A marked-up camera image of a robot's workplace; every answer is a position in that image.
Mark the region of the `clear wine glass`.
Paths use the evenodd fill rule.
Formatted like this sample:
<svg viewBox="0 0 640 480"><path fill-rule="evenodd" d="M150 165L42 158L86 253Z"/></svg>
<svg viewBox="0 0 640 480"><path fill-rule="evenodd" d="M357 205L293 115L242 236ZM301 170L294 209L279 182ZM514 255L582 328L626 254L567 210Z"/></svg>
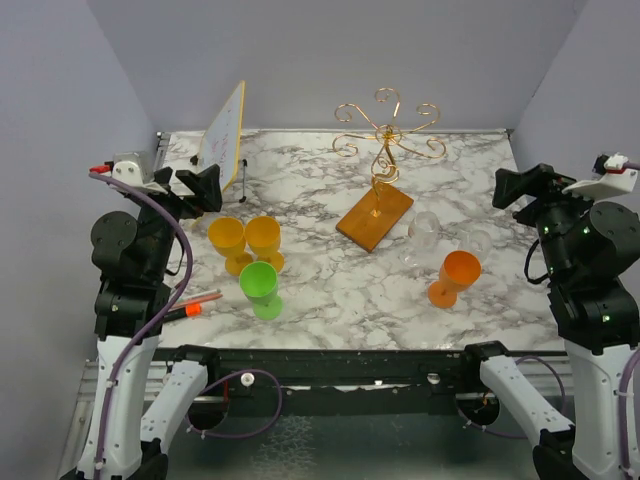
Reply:
<svg viewBox="0 0 640 480"><path fill-rule="evenodd" d="M483 263L492 250L491 236L484 230L464 233L459 242L459 249L471 253Z"/></svg>
<svg viewBox="0 0 640 480"><path fill-rule="evenodd" d="M409 267L421 266L435 246L439 231L440 223L435 213L417 213L408 226L408 240L401 255L403 263Z"/></svg>

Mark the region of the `orange plastic goblet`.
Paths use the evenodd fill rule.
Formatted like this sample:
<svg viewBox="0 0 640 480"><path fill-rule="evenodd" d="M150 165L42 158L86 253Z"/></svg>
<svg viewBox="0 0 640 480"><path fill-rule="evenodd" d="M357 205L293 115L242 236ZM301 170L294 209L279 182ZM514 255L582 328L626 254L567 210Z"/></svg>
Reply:
<svg viewBox="0 0 640 480"><path fill-rule="evenodd" d="M481 273L480 261L473 254L463 250L449 253L442 263L438 280L427 290L429 301L437 308L451 308L458 294L470 288Z"/></svg>

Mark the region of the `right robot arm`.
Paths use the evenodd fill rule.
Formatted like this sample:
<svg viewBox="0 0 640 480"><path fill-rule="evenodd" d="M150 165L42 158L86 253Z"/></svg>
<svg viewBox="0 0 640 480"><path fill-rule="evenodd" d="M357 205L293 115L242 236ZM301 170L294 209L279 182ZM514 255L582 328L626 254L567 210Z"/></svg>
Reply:
<svg viewBox="0 0 640 480"><path fill-rule="evenodd" d="M554 409L500 344L459 367L469 390L488 388L532 447L542 479L635 479L639 475L639 307L621 275L639 258L639 217L617 202L639 169L624 156L602 156L592 180L540 164L495 174L493 205L522 196L514 214L537 230L550 309L569 357L573 418Z"/></svg>

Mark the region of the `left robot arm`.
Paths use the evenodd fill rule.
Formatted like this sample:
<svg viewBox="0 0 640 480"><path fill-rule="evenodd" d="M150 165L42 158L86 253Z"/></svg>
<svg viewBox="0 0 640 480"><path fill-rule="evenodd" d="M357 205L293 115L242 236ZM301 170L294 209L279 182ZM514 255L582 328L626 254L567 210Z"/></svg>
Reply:
<svg viewBox="0 0 640 480"><path fill-rule="evenodd" d="M220 210L220 168L195 173L164 167L149 178L119 179L128 168L109 162L89 173L140 211L109 212L91 230L92 262L101 281L94 304L98 377L88 436L68 479L165 478L172 440L191 404L221 380L211 355L190 347L171 367L158 397L145 402L163 323L193 270L180 223Z"/></svg>

